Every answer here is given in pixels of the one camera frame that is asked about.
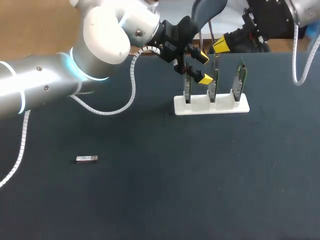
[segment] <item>white spiral cable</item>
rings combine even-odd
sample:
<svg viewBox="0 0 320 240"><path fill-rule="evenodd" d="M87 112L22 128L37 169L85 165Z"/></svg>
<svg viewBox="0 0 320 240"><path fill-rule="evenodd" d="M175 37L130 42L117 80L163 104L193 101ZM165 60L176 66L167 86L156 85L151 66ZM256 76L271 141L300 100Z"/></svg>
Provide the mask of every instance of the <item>white spiral cable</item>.
<svg viewBox="0 0 320 240"><path fill-rule="evenodd" d="M116 115L119 113L122 113L123 111L125 111L126 109L128 109L131 104L134 102L135 96L136 96L136 80L135 80L135 64L136 61L138 59L138 57L145 51L152 51L156 54L160 54L160 49L156 48L154 46L145 46L143 48L141 48L133 57L132 62L131 62L131 66L130 66L130 78L131 78L131 84L132 84L132 93L131 93L131 98L129 100L129 102L122 108L116 110L116 111L98 111L93 109L92 107L88 106L85 102L83 102L82 100L80 100L80 98L78 98L75 95L70 96L71 98L73 98L74 100L76 100L79 104L81 104L85 109L87 109L88 111L94 113L94 114L98 114L98 115L102 115L102 116L111 116L111 115Z"/></svg>
<svg viewBox="0 0 320 240"><path fill-rule="evenodd" d="M310 70L310 66L312 64L312 61L316 55L316 52L320 46L320 35L317 38L317 40L315 41L313 48L310 52L309 58L306 62L302 77L300 79L300 81L297 80L297 46L298 46L298 33L299 33L299 27L297 24L294 25L294 39L293 39L293 58L292 58L292 75L293 75L293 83L296 86L301 86L308 75L308 72Z"/></svg>
<svg viewBox="0 0 320 240"><path fill-rule="evenodd" d="M25 151L25 146L26 146L26 137L27 137L27 127L28 127L28 120L29 120L30 111L31 110L26 111L25 114L24 114L21 145L20 145L20 152L19 152L18 158L17 158L13 168L8 173L8 175L2 181L0 181L0 188L3 185L5 185L9 181L9 179L15 174L15 172L17 171L18 167L20 166L20 163L21 163L22 158L24 156L24 151Z"/></svg>

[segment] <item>robotic arm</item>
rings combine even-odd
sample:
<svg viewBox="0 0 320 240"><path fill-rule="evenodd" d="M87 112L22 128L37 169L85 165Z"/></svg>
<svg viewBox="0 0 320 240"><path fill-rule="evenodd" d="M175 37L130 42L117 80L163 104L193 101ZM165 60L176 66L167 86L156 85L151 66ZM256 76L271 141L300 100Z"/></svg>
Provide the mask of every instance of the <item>robotic arm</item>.
<svg viewBox="0 0 320 240"><path fill-rule="evenodd" d="M190 45L201 25L189 16L178 25L166 20L161 23L152 5L157 1L147 1L149 4L143 0L70 0L81 15L78 38L70 53L0 61L0 118L62 97L92 92L96 81L109 78L127 58L131 45L157 47L160 58L175 62L176 72L192 76L197 83L209 84L211 77L194 71L184 62L186 52L203 64L209 60L200 49ZM300 26L320 19L318 0L286 0L286 3ZM211 0L214 14L206 9L205 15L215 17L226 4L226 0Z"/></svg>

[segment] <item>coiled cable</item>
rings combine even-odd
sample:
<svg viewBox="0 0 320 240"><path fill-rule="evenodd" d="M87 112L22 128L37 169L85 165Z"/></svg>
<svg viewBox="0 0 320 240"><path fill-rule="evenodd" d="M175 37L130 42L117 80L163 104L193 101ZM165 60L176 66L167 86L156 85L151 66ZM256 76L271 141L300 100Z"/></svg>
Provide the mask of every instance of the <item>coiled cable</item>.
<svg viewBox="0 0 320 240"><path fill-rule="evenodd" d="M28 120L29 120L30 112L31 112L31 110L26 111L25 114L24 114L24 120L23 120L23 126L22 126L21 145L20 145L20 152L19 152L18 158L17 158L13 168L8 173L8 175L2 181L0 181L0 188L9 181L9 179L15 174L15 172L17 171L17 169L19 168L19 166L21 164L21 161L22 161L22 158L23 158L24 152L25 152L26 138L27 138L27 128L28 128Z"/></svg>
<svg viewBox="0 0 320 240"><path fill-rule="evenodd" d="M297 79L297 46L298 46L298 33L299 33L299 27L297 24L294 25L294 39L293 39L293 56L292 56L292 76L293 76L293 83L296 86L301 86L307 79L310 66L312 64L312 61L316 55L316 52L320 46L320 35L315 41L313 48L310 52L309 58L306 62L303 74L301 79L298 81Z"/></svg>
<svg viewBox="0 0 320 240"><path fill-rule="evenodd" d="M155 54L160 54L160 49L156 48L154 46L145 46L143 48L141 48L133 57L132 61L131 61L131 66L130 66L130 78L131 78L131 86L132 86L132 92L131 92L131 97L130 100L128 101L128 103L115 111L98 111L92 107L90 107L89 105L87 105L85 102L83 102L80 98L78 98L75 95L70 96L71 98L73 98L74 100L76 100L79 104L81 104L85 109L87 109L88 111L94 113L94 114L98 114L98 115L102 115L102 116L111 116L111 115L116 115L119 113L122 113L123 111L127 110L131 104L134 102L135 96L136 96L136 80L135 80L135 65L136 65L136 61L138 59L138 57L145 51L152 51Z"/></svg>

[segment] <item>metal rod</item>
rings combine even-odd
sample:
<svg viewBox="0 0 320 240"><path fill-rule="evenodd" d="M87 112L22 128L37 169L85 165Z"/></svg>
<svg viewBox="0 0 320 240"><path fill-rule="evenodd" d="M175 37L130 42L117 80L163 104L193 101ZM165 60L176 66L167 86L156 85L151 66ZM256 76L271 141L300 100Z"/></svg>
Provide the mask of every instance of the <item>metal rod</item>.
<svg viewBox="0 0 320 240"><path fill-rule="evenodd" d="M201 30L200 30L200 32L199 32L199 46L200 46L201 51L205 52L204 42L203 42L203 40L202 40Z"/></svg>
<svg viewBox="0 0 320 240"><path fill-rule="evenodd" d="M212 39L212 44L215 44L215 36L214 36L214 32L212 31L211 20L208 21L208 24L209 24L209 29L210 29L210 35L211 35L211 39Z"/></svg>

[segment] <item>blue led ring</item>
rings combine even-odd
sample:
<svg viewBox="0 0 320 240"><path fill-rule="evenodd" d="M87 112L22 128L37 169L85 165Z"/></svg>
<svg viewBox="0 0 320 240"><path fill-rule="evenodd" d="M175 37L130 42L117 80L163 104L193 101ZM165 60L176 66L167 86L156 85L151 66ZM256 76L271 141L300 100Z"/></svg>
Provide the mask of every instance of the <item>blue led ring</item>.
<svg viewBox="0 0 320 240"><path fill-rule="evenodd" d="M0 64L3 64L11 73L13 77L16 77L18 74L16 73L16 71L5 61L0 61ZM20 90L20 94L21 94L21 109L20 112L18 114L21 114L24 112L25 107L26 107L26 95L25 95L25 91L22 89Z"/></svg>
<svg viewBox="0 0 320 240"><path fill-rule="evenodd" d="M71 48L70 50L70 57L72 58L74 64L76 65L76 67L78 68L79 72L85 76L86 78L88 79L91 79L91 80L95 80L95 81L103 81L103 80L107 80L109 77L106 77L106 78L95 78L95 77L92 77L92 76L89 76L88 74L85 74L76 64L75 60L74 60L74 55L73 55L73 49L74 48Z"/></svg>

